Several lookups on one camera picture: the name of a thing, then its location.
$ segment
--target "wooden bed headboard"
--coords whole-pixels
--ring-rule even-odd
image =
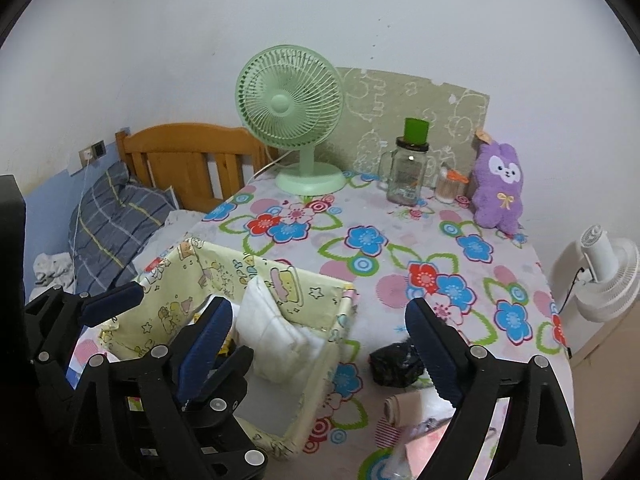
[[[252,159],[254,171],[269,162],[267,148],[245,128],[204,123],[172,123],[152,126],[133,135],[116,134],[120,160],[143,185],[160,189],[173,186],[182,208],[209,212],[242,187],[243,155]],[[222,197],[215,197],[207,165],[213,154]]]

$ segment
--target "blue gripper pad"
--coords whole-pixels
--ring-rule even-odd
[[[458,385],[458,370],[449,351],[431,326],[432,322],[442,321],[433,312],[431,314],[433,317],[430,317],[430,321],[417,301],[411,300],[404,311],[404,323],[438,395],[456,408],[463,399]]]
[[[228,300],[221,298],[222,302],[208,321],[203,316],[197,323],[205,321],[207,324],[196,338],[188,354],[182,360],[178,370],[178,388],[175,397],[178,402],[185,404],[188,400],[195,399],[213,368],[213,363],[218,352],[225,342],[226,335],[231,330],[233,310]]]
[[[84,300],[80,323],[97,326],[138,306],[145,297],[145,289],[135,282],[127,283]]]

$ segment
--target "fan base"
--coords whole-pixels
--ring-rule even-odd
[[[342,171],[332,164],[315,162],[309,176],[300,175],[298,164],[291,164],[280,170],[276,176],[276,186],[294,195],[321,196],[342,189],[347,180]]]

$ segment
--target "black plastic bag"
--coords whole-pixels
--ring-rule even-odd
[[[424,365],[410,339],[372,352],[369,365],[373,380],[380,386],[406,388],[424,373]]]

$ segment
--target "wall socket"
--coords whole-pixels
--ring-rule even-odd
[[[104,141],[96,142],[91,146],[87,146],[84,150],[80,150],[78,155],[80,157],[80,164],[85,168],[89,163],[102,157],[107,152]]]

